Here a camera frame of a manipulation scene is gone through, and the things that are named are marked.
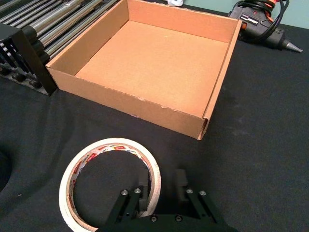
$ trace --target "metal rod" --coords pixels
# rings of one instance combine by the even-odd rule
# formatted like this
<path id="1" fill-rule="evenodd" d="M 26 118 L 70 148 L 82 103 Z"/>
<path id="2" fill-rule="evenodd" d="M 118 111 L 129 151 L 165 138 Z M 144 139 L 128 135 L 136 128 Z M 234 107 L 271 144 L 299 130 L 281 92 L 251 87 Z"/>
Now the metal rod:
<path id="1" fill-rule="evenodd" d="M 106 8 L 102 7 L 99 8 L 97 11 L 95 11 L 93 14 L 87 16 L 83 21 L 78 23 L 76 26 L 74 26 L 68 33 L 61 36 L 54 44 L 52 44 L 49 48 L 47 48 L 45 51 L 47 54 L 51 55 L 56 50 L 58 50 L 62 45 L 64 45 L 67 41 L 75 37 L 77 34 L 81 34 L 84 32 L 84 30 L 87 28 L 88 25 L 90 25 L 93 21 L 95 21 L 97 18 L 99 18 L 101 15 L 103 15 L 106 12 Z"/>
<path id="2" fill-rule="evenodd" d="M 70 10 L 69 12 L 67 12 L 65 15 L 61 16 L 60 18 L 58 18 L 56 21 L 48 24 L 45 28 L 43 28 L 42 30 L 38 31 L 38 37 L 43 35 L 45 32 L 47 32 L 50 28 L 52 28 L 54 25 L 58 24 L 59 22 L 61 22 L 64 18 L 68 17 L 70 14 L 72 14 L 73 12 L 75 12 L 77 9 L 80 8 L 80 5 L 77 5 L 75 8 L 73 8 L 72 10 Z"/>
<path id="3" fill-rule="evenodd" d="M 36 4 L 37 2 L 39 2 L 41 0 L 34 0 L 34 1 L 31 1 L 29 2 L 28 4 L 20 7 L 19 9 L 13 11 L 12 13 L 6 15 L 5 17 L 1 18 L 0 19 L 0 23 L 4 22 L 5 20 L 8 20 L 9 18 L 13 17 L 14 15 L 16 14 L 19 14 L 20 12 L 24 11 L 25 9 L 27 9 L 28 7 L 32 6 L 33 4 Z"/>
<path id="4" fill-rule="evenodd" d="M 36 13 L 40 13 L 42 10 L 44 10 L 46 7 L 48 7 L 49 5 L 53 4 L 54 2 L 56 2 L 56 0 L 49 0 L 49 1 L 47 1 L 47 3 L 41 5 L 40 7 L 35 9 L 34 11 L 31 11 L 29 14 L 25 15 L 24 17 L 21 17 L 19 20 L 15 21 L 15 22 L 13 22 L 11 24 L 11 26 L 15 27 L 16 25 L 24 22 L 25 20 L 27 20 L 30 17 L 34 16 Z"/>
<path id="5" fill-rule="evenodd" d="M 27 8 L 26 10 L 24 10 L 23 12 L 19 13 L 18 15 L 15 15 L 14 17 L 4 21 L 4 24 L 11 24 L 12 22 L 14 22 L 15 20 L 19 19 L 20 17 L 22 17 L 23 15 L 26 15 L 27 13 L 33 11 L 35 8 L 41 6 L 42 4 L 46 3 L 49 0 L 42 0 L 40 2 L 37 2 L 36 4 L 30 6 L 29 8 Z"/>
<path id="6" fill-rule="evenodd" d="M 63 32 L 68 30 L 71 26 L 73 26 L 78 20 L 83 18 L 85 15 L 94 10 L 94 8 L 101 3 L 102 0 L 93 0 L 89 2 L 82 9 L 78 10 L 75 14 L 70 16 L 66 21 L 62 22 L 58 27 L 48 32 L 48 34 L 39 38 L 41 43 L 45 46 L 50 44 L 56 37 L 61 35 Z"/>
<path id="7" fill-rule="evenodd" d="M 22 1 L 23 0 L 12 0 L 12 1 L 9 1 L 7 4 L 4 4 L 4 5 L 1 6 L 0 13 L 7 11 L 12 6 L 17 5 L 17 4 L 21 3 Z"/>
<path id="8" fill-rule="evenodd" d="M 62 7 L 60 7 L 58 10 L 51 12 L 50 14 L 46 15 L 45 17 L 42 17 L 40 20 L 35 21 L 31 24 L 31 26 L 37 31 L 43 30 L 45 27 L 50 25 L 51 23 L 55 22 L 60 17 L 64 16 L 68 12 L 70 12 L 73 8 L 76 6 L 80 6 L 80 3 L 83 0 L 71 0 L 67 3 L 65 3 Z"/>
<path id="9" fill-rule="evenodd" d="M 75 40 L 79 35 L 81 35 L 88 28 L 88 25 L 92 24 L 94 21 L 104 15 L 107 12 L 108 8 L 117 1 L 118 0 L 111 0 L 106 5 L 100 7 L 97 11 L 88 16 L 84 21 L 75 26 L 72 31 L 69 31 L 67 34 L 57 40 L 55 44 L 52 44 L 48 49 L 46 49 L 46 53 L 50 56 L 50 60 L 52 60 L 59 52 L 61 52 L 73 40 Z"/>
<path id="10" fill-rule="evenodd" d="M 55 2 L 53 5 L 46 7 L 44 10 L 38 12 L 37 14 L 35 14 L 34 16 L 32 16 L 31 18 L 27 19 L 26 21 L 22 22 L 21 24 L 18 24 L 16 27 L 17 28 L 23 28 L 24 26 L 29 25 L 30 23 L 32 23 L 34 20 L 36 20 L 37 18 L 39 18 L 40 16 L 44 15 L 46 12 L 49 12 L 50 10 L 54 9 L 55 7 L 57 7 L 58 5 L 60 5 L 62 3 L 62 1 L 57 1 Z"/>

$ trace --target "masking tape roll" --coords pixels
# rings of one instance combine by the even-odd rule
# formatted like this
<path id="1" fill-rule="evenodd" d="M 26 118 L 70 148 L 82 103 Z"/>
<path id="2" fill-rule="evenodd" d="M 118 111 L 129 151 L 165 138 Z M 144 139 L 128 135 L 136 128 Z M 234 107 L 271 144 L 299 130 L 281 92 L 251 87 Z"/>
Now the masking tape roll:
<path id="1" fill-rule="evenodd" d="M 67 225 L 74 232 L 94 232 L 97 228 L 86 224 L 76 211 L 73 190 L 76 178 L 81 169 L 93 158 L 107 151 L 127 151 L 140 158 L 150 173 L 151 190 L 148 198 L 147 211 L 141 212 L 139 217 L 151 215 L 158 203 L 161 191 L 161 175 L 159 167 L 152 154 L 142 145 L 129 139 L 110 138 L 93 143 L 83 149 L 70 162 L 65 170 L 59 189 L 59 206 Z"/>

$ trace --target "open cardboard box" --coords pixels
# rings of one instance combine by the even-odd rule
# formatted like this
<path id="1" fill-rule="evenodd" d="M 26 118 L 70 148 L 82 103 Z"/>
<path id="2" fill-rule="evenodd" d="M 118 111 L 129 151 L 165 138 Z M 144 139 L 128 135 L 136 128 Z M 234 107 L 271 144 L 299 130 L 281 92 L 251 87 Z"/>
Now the open cardboard box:
<path id="1" fill-rule="evenodd" d="M 47 64 L 61 90 L 201 139 L 241 21 L 120 0 Z"/>

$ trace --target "black tablecloth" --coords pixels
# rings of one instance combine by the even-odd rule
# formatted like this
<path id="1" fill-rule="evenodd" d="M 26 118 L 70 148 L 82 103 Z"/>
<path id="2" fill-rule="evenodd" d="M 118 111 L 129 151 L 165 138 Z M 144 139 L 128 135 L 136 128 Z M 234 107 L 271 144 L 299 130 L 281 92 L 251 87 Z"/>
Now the black tablecloth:
<path id="1" fill-rule="evenodd" d="M 238 230 L 309 231 L 309 30 L 285 28 L 303 53 L 237 42 L 202 141 L 64 91 L 48 97 L 0 79 L 0 150 L 13 162 L 0 231 L 69 232 L 58 206 L 62 175 L 80 150 L 110 137 L 135 140 L 157 160 L 158 213 L 176 213 L 174 174 L 184 168 Z M 90 162 L 74 196 L 82 217 L 104 222 L 142 166 L 122 152 Z"/>

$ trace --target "wall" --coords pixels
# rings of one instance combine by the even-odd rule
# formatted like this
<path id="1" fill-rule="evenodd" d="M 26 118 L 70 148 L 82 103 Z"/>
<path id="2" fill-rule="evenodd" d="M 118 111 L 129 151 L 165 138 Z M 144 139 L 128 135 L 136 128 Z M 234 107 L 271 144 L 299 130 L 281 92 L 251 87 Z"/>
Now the wall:
<path id="1" fill-rule="evenodd" d="M 186 5 L 221 12 L 230 12 L 236 2 L 238 0 L 184 0 Z M 277 3 L 273 16 L 276 16 L 279 11 L 280 5 Z M 309 0 L 290 0 L 281 23 L 309 29 Z"/>

